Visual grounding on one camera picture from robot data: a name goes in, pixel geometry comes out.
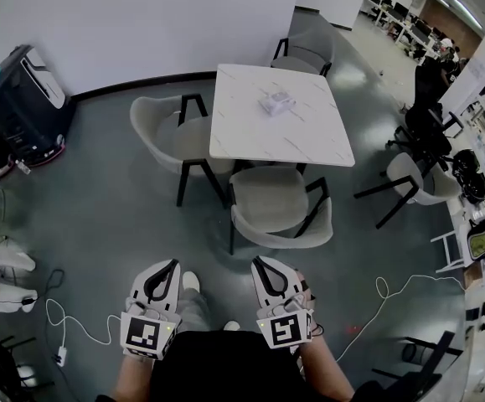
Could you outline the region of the black office chair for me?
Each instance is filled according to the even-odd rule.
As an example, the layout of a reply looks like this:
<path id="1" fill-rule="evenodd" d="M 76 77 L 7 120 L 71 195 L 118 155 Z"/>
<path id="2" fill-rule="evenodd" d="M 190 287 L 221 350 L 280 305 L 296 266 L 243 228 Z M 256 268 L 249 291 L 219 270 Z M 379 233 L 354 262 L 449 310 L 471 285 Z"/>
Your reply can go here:
<path id="1" fill-rule="evenodd" d="M 455 114 L 450 112 L 449 116 L 450 120 L 444 122 L 440 103 L 433 107 L 413 105 L 405 114 L 406 127 L 398 126 L 394 138 L 385 145 L 407 148 L 415 162 L 422 160 L 426 164 L 424 174 L 436 164 L 446 172 L 449 169 L 447 164 L 452 162 L 451 143 L 446 131 L 452 126 L 464 127 Z"/>

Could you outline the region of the clear plastic box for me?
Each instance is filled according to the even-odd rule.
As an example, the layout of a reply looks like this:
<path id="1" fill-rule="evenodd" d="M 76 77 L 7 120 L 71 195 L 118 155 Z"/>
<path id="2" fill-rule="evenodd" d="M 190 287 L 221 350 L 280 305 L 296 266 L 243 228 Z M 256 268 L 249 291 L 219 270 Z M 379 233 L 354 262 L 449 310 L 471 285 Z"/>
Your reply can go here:
<path id="1" fill-rule="evenodd" d="M 279 91 L 261 97 L 259 104 L 269 116 L 277 116 L 291 110 L 296 105 L 296 100 L 285 91 Z"/>

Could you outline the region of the person's right hand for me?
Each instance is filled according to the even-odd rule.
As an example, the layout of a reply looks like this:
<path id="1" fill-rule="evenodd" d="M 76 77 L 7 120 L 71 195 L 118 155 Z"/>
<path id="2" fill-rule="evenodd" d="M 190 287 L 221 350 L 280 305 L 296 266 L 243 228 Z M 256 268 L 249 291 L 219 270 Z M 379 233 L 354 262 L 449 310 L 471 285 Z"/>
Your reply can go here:
<path id="1" fill-rule="evenodd" d="M 304 277 L 300 281 L 301 291 L 296 295 L 298 303 L 307 310 L 313 310 L 316 304 L 316 297 L 312 294 L 309 285 Z"/>

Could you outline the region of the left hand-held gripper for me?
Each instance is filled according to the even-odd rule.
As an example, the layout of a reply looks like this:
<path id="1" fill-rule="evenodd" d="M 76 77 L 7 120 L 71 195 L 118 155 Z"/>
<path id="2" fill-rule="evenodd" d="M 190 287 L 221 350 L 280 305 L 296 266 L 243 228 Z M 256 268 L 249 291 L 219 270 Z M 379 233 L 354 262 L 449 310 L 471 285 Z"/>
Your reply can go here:
<path id="1" fill-rule="evenodd" d="M 121 313 L 120 344 L 126 356 L 163 360 L 175 339 L 181 317 L 159 312 L 147 305 L 158 302 L 162 309 L 175 309 L 181 266 L 177 260 L 153 264 L 139 273 Z"/>

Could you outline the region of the person's grey trousers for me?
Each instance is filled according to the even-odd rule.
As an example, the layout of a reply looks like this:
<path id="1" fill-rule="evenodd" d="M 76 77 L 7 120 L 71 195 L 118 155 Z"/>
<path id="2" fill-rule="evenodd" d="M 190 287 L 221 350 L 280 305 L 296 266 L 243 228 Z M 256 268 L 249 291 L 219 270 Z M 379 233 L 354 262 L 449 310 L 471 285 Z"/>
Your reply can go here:
<path id="1" fill-rule="evenodd" d="M 206 299 L 193 288 L 183 289 L 177 314 L 181 317 L 180 332 L 209 332 L 212 329 Z"/>

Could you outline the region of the row of office desks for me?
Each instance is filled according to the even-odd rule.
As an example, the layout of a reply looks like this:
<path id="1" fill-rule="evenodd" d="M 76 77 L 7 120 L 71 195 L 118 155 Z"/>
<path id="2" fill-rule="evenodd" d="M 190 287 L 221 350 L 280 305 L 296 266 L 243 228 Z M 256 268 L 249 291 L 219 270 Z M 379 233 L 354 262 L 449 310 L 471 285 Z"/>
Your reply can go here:
<path id="1" fill-rule="evenodd" d="M 440 59 L 454 54 L 454 41 L 411 9 L 413 0 L 364 0 L 360 12 L 400 45 L 412 59 Z"/>

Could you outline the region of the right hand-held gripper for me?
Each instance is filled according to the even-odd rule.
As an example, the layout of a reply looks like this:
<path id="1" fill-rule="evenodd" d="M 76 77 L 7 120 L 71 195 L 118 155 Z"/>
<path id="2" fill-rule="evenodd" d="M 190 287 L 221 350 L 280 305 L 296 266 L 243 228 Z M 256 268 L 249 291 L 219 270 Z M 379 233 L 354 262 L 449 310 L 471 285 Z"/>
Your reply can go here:
<path id="1" fill-rule="evenodd" d="M 257 256 L 251 262 L 251 274 L 262 309 L 257 325 L 269 348 L 289 348 L 312 341 L 312 309 L 297 272 L 279 260 Z M 288 299 L 271 307 L 273 297 Z"/>

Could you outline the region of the person's black shirt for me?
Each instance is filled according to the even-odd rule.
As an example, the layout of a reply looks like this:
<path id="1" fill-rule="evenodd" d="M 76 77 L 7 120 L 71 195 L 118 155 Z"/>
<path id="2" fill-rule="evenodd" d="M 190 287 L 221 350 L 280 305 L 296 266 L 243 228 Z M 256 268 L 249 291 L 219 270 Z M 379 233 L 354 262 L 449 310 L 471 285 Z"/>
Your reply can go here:
<path id="1" fill-rule="evenodd" d="M 319 394 L 286 349 L 256 332 L 182 332 L 154 364 L 149 402 L 336 402 Z M 350 402 L 391 402 L 375 381 Z"/>

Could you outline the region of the person's right forearm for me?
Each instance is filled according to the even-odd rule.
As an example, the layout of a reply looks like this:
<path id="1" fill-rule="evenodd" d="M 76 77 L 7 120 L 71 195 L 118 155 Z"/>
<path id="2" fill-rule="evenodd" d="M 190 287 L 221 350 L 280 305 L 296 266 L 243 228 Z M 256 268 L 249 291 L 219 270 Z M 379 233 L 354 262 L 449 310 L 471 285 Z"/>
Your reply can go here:
<path id="1" fill-rule="evenodd" d="M 306 381 L 322 396 L 336 402 L 350 402 L 354 389 L 339 367 L 323 336 L 300 347 Z"/>

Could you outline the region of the white marble square table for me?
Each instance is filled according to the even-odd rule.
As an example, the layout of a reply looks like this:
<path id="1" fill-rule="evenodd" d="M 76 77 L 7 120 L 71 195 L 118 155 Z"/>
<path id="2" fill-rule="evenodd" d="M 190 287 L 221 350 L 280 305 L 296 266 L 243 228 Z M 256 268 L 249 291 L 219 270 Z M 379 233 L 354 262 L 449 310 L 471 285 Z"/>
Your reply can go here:
<path id="1" fill-rule="evenodd" d="M 279 91 L 291 95 L 296 105 L 269 116 L 259 99 Z M 242 64 L 221 64 L 217 69 L 209 154 L 218 159 L 347 168 L 355 164 L 325 77 Z"/>

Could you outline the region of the beige chair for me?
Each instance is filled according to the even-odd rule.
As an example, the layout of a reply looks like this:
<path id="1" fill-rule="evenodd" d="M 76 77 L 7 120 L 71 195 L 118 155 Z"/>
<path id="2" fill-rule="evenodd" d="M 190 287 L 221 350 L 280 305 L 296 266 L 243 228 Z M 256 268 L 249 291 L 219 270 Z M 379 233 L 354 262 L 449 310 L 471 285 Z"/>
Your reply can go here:
<path id="1" fill-rule="evenodd" d="M 326 77 L 334 60 L 333 38 L 317 30 L 280 39 L 271 68 Z"/>
<path id="2" fill-rule="evenodd" d="M 375 225 L 376 229 L 381 229 L 406 204 L 430 206 L 445 203 L 462 193 L 458 181 L 448 176 L 438 162 L 433 161 L 421 171 L 406 152 L 396 155 L 381 176 L 387 177 L 388 181 L 353 195 L 354 198 L 363 198 L 389 189 L 399 194 L 399 201 Z"/>
<path id="3" fill-rule="evenodd" d="M 188 178 L 206 178 L 219 201 L 228 199 L 219 176 L 230 174 L 235 163 L 209 154 L 212 116 L 199 93 L 164 98 L 141 96 L 130 107 L 130 122 L 157 163 L 179 176 L 176 205 L 180 207 Z"/>
<path id="4" fill-rule="evenodd" d="M 315 248 L 333 237 L 327 181 L 306 185 L 294 167 L 252 167 L 229 180 L 230 247 L 235 233 L 273 250 Z"/>

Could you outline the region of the person's left white shoe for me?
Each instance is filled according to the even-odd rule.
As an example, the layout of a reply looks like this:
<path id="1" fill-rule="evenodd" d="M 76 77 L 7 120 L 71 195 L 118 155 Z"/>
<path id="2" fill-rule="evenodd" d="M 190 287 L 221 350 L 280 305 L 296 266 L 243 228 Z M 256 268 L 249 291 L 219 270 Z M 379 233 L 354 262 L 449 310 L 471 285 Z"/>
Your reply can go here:
<path id="1" fill-rule="evenodd" d="M 184 293 L 200 293 L 200 282 L 197 275 L 192 271 L 185 271 L 182 276 Z"/>

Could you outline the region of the person's left forearm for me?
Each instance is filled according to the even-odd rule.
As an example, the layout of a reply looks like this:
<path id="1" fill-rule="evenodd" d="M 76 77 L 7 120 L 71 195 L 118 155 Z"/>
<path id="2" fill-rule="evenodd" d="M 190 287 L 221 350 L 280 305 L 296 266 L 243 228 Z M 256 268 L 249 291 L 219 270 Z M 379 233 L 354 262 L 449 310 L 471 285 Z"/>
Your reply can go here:
<path id="1" fill-rule="evenodd" d="M 149 402 L 154 364 L 151 358 L 124 355 L 111 396 L 115 402 Z"/>

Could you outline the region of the black and white mobile robot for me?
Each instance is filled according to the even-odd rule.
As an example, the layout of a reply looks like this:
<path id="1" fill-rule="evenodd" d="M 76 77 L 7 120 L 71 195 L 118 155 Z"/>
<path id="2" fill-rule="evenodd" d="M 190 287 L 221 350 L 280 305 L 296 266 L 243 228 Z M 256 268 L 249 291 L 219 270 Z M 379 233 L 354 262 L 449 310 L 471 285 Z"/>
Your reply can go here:
<path id="1" fill-rule="evenodd" d="M 0 63 L 0 178 L 60 155 L 75 109 L 35 47 L 15 47 Z"/>

